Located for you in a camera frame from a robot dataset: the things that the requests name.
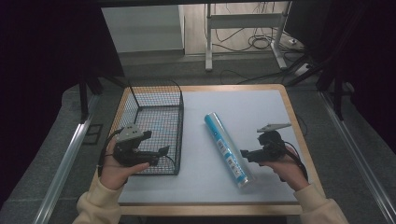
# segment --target beige sleeve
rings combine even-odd
[[[335,200],[323,197],[315,185],[310,185],[295,192],[294,196],[303,208],[303,213],[300,217],[304,224],[348,223],[347,218]]]
[[[119,223],[121,211],[118,199],[121,192],[122,188],[107,189],[98,181],[95,189],[85,192],[78,199],[79,215],[73,223]]]

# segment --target wire basket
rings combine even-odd
[[[137,175],[178,175],[184,103],[180,87],[171,80],[129,80],[119,128],[133,122],[142,132],[152,131],[139,150],[157,152],[169,146],[166,157]]]

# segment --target cylindrical roll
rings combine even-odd
[[[207,114],[205,116],[205,123],[209,128],[223,159],[232,171],[238,187],[242,188],[247,183],[253,181],[254,178],[248,167],[245,165],[240,151],[236,148],[230,135],[227,134],[218,115],[216,113]]]

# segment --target white metal stand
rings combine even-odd
[[[207,4],[206,12],[206,59],[205,70],[212,71],[212,30],[213,29],[233,29],[233,28],[264,28],[276,27],[276,38],[271,43],[271,49],[276,57],[280,69],[286,69],[285,60],[279,50],[279,41],[286,24],[291,2],[288,2],[282,13],[268,14],[237,14],[237,15],[211,15],[210,4]]]

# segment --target person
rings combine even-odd
[[[115,145],[116,142],[113,138],[108,144],[107,155],[112,154]],[[318,192],[314,184],[309,184],[303,172],[288,155],[280,161],[265,161],[259,162],[259,164],[271,167],[295,190],[294,196],[303,208],[300,218],[304,224],[348,223],[335,200],[326,199]],[[79,215],[73,223],[119,223],[121,211],[118,198],[125,181],[128,176],[147,168],[149,168],[148,163],[133,167],[121,167],[112,156],[106,156],[97,186],[82,194],[78,199]]]

